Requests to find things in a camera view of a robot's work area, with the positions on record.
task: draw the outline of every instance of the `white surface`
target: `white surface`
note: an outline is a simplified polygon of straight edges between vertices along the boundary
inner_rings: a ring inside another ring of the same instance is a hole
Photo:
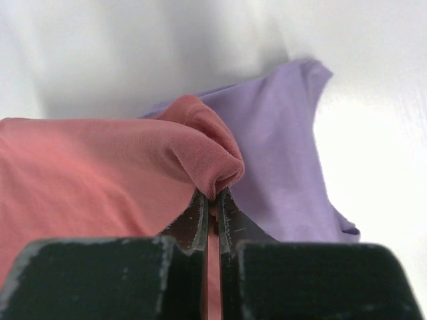
[[[320,59],[332,202],[391,248],[427,310],[425,0],[0,2],[0,117],[135,117],[165,98]]]

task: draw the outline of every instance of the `cloth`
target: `cloth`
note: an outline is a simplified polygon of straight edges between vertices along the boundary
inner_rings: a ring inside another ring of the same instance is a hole
[[[4,119],[0,288],[30,241],[152,236],[186,209],[196,187],[214,199],[243,172],[231,132],[192,96],[147,120]]]
[[[238,207],[279,241],[357,242],[360,232],[329,202],[313,124],[332,74],[316,60],[200,93],[230,128],[246,173],[231,187]],[[169,105],[153,106],[153,117]]]

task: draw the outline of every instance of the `red cloth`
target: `red cloth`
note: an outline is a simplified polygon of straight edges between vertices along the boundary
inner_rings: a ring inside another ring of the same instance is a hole
[[[194,96],[155,119],[4,119],[0,287],[30,241],[152,236],[185,210],[195,187],[214,199],[243,172],[231,132]]]

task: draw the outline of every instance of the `coral fabric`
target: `coral fabric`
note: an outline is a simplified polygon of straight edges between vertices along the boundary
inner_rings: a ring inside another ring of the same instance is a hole
[[[4,119],[0,288],[30,241],[152,236],[186,209],[195,187],[214,199],[243,172],[232,134],[193,96],[155,119]]]
[[[246,173],[231,187],[236,204],[279,241],[360,238],[329,202],[314,140],[316,107],[331,76],[319,61],[292,61],[267,77],[199,94],[242,152]],[[155,105],[144,117],[167,105]]]

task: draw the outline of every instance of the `lavender fabric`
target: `lavender fabric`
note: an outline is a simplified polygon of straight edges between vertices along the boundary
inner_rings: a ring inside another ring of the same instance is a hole
[[[246,173],[231,187],[238,207],[278,241],[357,242],[359,230],[329,202],[314,141],[316,106],[332,74],[316,60],[200,93],[231,129]],[[169,102],[154,105],[153,117]]]

